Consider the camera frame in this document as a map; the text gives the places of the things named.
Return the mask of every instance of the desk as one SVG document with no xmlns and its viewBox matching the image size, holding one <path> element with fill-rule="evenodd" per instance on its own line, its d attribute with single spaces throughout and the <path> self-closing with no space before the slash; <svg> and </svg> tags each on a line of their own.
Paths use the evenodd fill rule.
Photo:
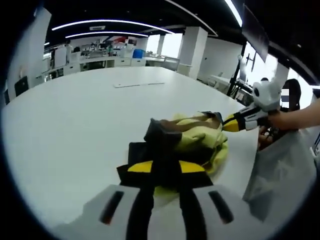
<svg viewBox="0 0 320 240">
<path fill-rule="evenodd" d="M 113 87 L 131 80 L 165 84 Z M 73 221 L 86 202 L 120 182 L 116 167 L 127 162 L 130 142 L 143 141 L 150 118 L 197 111 L 225 118 L 242 108 L 217 90 L 162 67 L 97 69 L 45 82 L 15 98 L 2 110 L 3 141 L 19 191 L 52 228 Z M 225 134 L 229 154 L 215 184 L 242 197 L 258 129 Z"/>
</svg>

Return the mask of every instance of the office room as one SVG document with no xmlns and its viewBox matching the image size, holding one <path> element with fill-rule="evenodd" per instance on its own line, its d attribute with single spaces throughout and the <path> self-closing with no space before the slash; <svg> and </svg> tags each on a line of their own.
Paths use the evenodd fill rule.
<svg viewBox="0 0 320 240">
<path fill-rule="evenodd" d="M 290 4 L 23 7 L 1 96 L 18 219 L 61 240 L 305 236 L 320 39 L 315 7 Z"/>
</svg>

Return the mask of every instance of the black ceiling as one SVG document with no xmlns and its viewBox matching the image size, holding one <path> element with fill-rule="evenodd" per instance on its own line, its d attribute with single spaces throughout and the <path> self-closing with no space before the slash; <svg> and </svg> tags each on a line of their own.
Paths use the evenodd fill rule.
<svg viewBox="0 0 320 240">
<path fill-rule="evenodd" d="M 241 28 L 225 0 L 173 1 L 196 14 L 217 32 L 219 38 L 235 43 L 244 42 Z M 240 10 L 244 0 L 232 1 Z M 316 26 L 319 10 L 317 0 L 246 0 L 245 4 L 264 27 L 269 39 L 296 56 L 314 73 L 316 78 L 320 79 L 320 27 Z M 132 33 L 150 29 L 139 25 L 108 22 L 81 24 L 51 31 L 52 28 L 63 24 L 94 19 L 127 20 L 157 27 L 201 26 L 209 34 L 213 34 L 194 16 L 166 0 L 47 0 L 44 6 L 52 13 L 46 39 L 51 44 L 65 42 L 65 36 L 68 35 L 87 33 L 91 26 L 105 25 L 105 31 Z M 184 31 L 183 28 L 170 30 L 176 33 Z M 147 34 L 160 33 L 164 32 L 153 31 Z M 274 49 L 270 51 L 283 58 L 282 61 L 287 60 L 287 57 L 279 51 Z M 303 69 L 298 67 L 297 70 L 302 71 L 302 75 L 308 82 L 316 81 L 307 77 Z"/>
</svg>

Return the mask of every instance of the hair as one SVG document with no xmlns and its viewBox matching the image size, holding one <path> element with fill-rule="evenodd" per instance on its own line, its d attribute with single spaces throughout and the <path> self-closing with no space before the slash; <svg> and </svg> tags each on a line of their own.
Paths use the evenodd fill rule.
<svg viewBox="0 0 320 240">
<path fill-rule="evenodd" d="M 301 88 L 297 79 L 292 78 L 285 81 L 284 89 L 289 89 L 289 109 L 296 111 L 300 109 Z"/>
</svg>

